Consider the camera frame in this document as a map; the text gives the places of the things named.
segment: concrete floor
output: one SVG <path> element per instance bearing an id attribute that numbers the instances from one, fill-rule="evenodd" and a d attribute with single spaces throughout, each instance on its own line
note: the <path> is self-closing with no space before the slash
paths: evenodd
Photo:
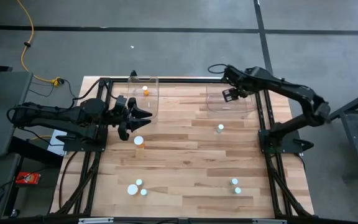
<path id="1" fill-rule="evenodd" d="M 180 27 L 257 29 L 253 0 L 23 0 L 36 25 L 102 27 Z M 358 30 L 358 1 L 259 0 L 266 29 Z M 0 1 L 0 24 L 28 25 L 15 0 Z M 22 71 L 20 55 L 29 31 L 0 30 L 0 65 Z M 267 35 L 275 76 L 312 87 L 336 110 L 358 96 L 358 35 Z M 230 63 L 264 67 L 259 34 L 173 32 L 38 31 L 25 63 L 44 78 L 62 77 L 78 94 L 85 75 L 211 76 L 206 67 Z M 48 87 L 31 89 L 48 93 Z M 68 106 L 67 86 L 50 97 L 29 93 L 27 101 Z M 291 102 L 293 115 L 301 113 Z M 39 134 L 52 130 L 34 128 Z M 22 138 L 27 133 L 16 133 Z M 306 176 L 315 213 L 324 218 L 358 221 L 358 181 L 341 176 L 358 171 L 358 160 L 339 121 L 303 128 L 314 142 L 305 153 Z M 29 205 L 22 193 L 23 215 L 46 213 L 49 198 Z"/>

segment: clear plastic container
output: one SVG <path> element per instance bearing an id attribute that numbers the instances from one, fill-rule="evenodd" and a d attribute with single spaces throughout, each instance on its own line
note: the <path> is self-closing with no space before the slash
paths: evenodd
<path id="1" fill-rule="evenodd" d="M 159 97 L 157 77 L 129 77 L 127 95 L 128 99 L 131 97 L 136 98 L 137 107 L 139 109 L 153 114 L 153 116 L 146 119 L 157 117 Z"/>
<path id="2" fill-rule="evenodd" d="M 255 95 L 225 102 L 222 91 L 233 88 L 228 84 L 211 84 L 206 87 L 206 104 L 208 110 L 216 113 L 248 113 L 256 110 Z"/>

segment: white cylinder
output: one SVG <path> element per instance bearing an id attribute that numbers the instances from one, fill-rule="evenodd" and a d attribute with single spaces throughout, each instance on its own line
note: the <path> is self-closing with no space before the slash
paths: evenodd
<path id="1" fill-rule="evenodd" d="M 236 187 L 236 188 L 234 189 L 234 193 L 235 193 L 235 194 L 240 194 L 240 193 L 241 193 L 241 188 Z"/>
<path id="2" fill-rule="evenodd" d="M 239 183 L 239 180 L 237 180 L 237 178 L 233 178 L 233 179 L 231 179 L 231 181 L 230 181 L 230 184 L 232 184 L 232 185 L 236 185 L 236 184 L 238 184 Z"/>
<path id="3" fill-rule="evenodd" d="M 142 189 L 142 190 L 140 191 L 140 194 L 143 195 L 143 196 L 146 196 L 147 193 L 148 193 L 148 192 L 147 192 L 146 189 Z"/>
<path id="4" fill-rule="evenodd" d="M 137 146 L 141 146 L 143 144 L 143 137 L 142 136 L 136 136 L 134 138 L 134 143 Z"/>
<path id="5" fill-rule="evenodd" d="M 136 185 L 138 185 L 138 186 L 143 185 L 143 180 L 142 179 L 137 179 L 136 180 Z"/>
<path id="6" fill-rule="evenodd" d="M 137 193 L 137 186 L 135 184 L 131 184 L 130 186 L 128 186 L 128 194 L 129 195 L 135 195 Z"/>
<path id="7" fill-rule="evenodd" d="M 218 130 L 216 130 L 216 132 L 221 133 L 223 131 L 223 128 L 223 124 L 218 125 Z"/>

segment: wooden tabletop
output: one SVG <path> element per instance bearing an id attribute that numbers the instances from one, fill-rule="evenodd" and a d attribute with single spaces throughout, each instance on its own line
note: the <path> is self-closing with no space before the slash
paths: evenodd
<path id="1" fill-rule="evenodd" d="M 80 95 L 98 78 L 84 77 Z M 128 93 L 132 87 L 114 84 L 113 95 L 132 96 L 132 90 Z M 266 163 L 258 144 L 255 100 L 247 98 L 227 105 L 221 98 L 225 88 L 222 84 L 160 83 L 159 97 L 153 88 L 149 88 L 148 99 L 137 96 L 140 107 L 154 114 L 159 100 L 158 113 L 151 124 L 130 133 L 128 141 L 121 141 L 116 128 L 109 127 L 92 216 L 272 218 Z M 88 98 L 95 97 L 96 92 L 95 88 Z M 287 98 L 276 93 L 270 93 L 270 98 L 275 120 L 291 119 Z M 219 124 L 224 125 L 220 134 L 216 132 Z M 136 136 L 145 139 L 145 147 L 134 144 Z M 61 173 L 70 155 L 65 156 Z M 78 185 L 83 156 L 79 152 L 68 166 L 62 186 L 63 203 Z M 288 187 L 313 213 L 300 159 L 290 154 L 282 156 Z M 232 178 L 238 179 L 240 194 L 233 193 Z M 147 196 L 127 193 L 128 185 L 136 179 L 144 181 L 142 188 L 148 190 Z M 59 187 L 51 212 L 58 209 Z M 278 197 L 283 211 L 280 190 Z"/>

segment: red box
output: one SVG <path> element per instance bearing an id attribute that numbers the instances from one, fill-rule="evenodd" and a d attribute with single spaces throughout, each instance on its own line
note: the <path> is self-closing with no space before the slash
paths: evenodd
<path id="1" fill-rule="evenodd" d="M 31 172 L 19 172 L 16 177 L 17 184 L 38 184 L 41 174 Z"/>

